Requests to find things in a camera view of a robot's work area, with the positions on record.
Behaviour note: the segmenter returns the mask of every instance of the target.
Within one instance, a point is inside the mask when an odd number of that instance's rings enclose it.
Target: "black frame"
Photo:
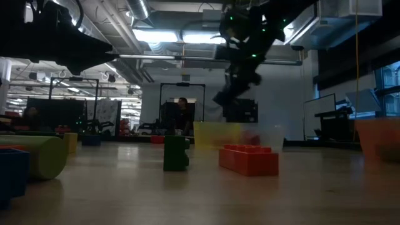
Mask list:
[[[49,100],[51,100],[51,94],[53,93],[53,81],[57,79],[59,82],[68,79],[69,81],[95,81],[96,82],[96,95],[94,97],[94,112],[93,119],[96,118],[96,110],[98,106],[98,93],[99,93],[99,79],[91,79],[91,78],[81,78],[81,77],[70,77],[70,78],[60,78],[60,77],[52,77],[50,78],[50,91],[49,91]]]
[[[320,99],[322,99],[322,98],[326,98],[326,97],[329,97],[329,96],[333,96],[333,99],[334,99],[334,109],[335,109],[335,111],[336,111],[336,94],[335,94],[335,93],[333,93],[333,94],[328,94],[328,95],[326,95],[326,96],[319,97],[319,98],[317,98],[317,99],[312,99],[312,100],[309,100],[309,101],[305,101],[305,102],[302,104],[302,110],[303,110],[303,115],[302,115],[302,131],[303,131],[303,139],[304,139],[304,141],[307,141],[307,139],[306,139],[306,103],[309,103],[309,102],[312,102],[312,101],[316,101],[316,100],[320,100]]]
[[[203,92],[202,92],[202,99],[203,99],[203,105],[202,105],[202,121],[204,122],[204,107],[206,105],[206,85],[205,84],[190,84],[190,83],[161,83],[160,84],[160,97],[159,97],[159,106],[158,106],[158,119],[161,120],[161,97],[163,96],[163,86],[164,85],[175,85],[178,87],[189,87],[189,86],[202,86],[203,87]]]

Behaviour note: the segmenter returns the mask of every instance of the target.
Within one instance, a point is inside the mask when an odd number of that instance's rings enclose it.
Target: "blue toy brick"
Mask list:
[[[0,149],[0,201],[6,205],[11,198],[25,195],[29,173],[29,153]]]
[[[83,135],[82,146],[100,146],[101,136],[100,135]]]

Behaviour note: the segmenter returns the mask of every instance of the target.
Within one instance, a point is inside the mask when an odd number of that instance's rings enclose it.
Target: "orange bin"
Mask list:
[[[277,176],[279,155],[269,147],[225,144],[219,150],[219,165],[245,176]]]
[[[400,161],[400,119],[357,120],[366,161]]]

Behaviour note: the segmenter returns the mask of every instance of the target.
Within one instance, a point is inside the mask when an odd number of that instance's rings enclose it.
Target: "red toy brick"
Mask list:
[[[151,136],[153,144],[164,144],[164,136]]]
[[[219,165],[245,176],[277,176],[279,155],[270,147],[226,144],[219,150]]]

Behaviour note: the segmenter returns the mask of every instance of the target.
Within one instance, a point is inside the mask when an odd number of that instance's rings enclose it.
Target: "pillar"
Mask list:
[[[7,108],[7,93],[11,77],[11,66],[12,62],[10,59],[0,59],[0,114],[4,115]]]

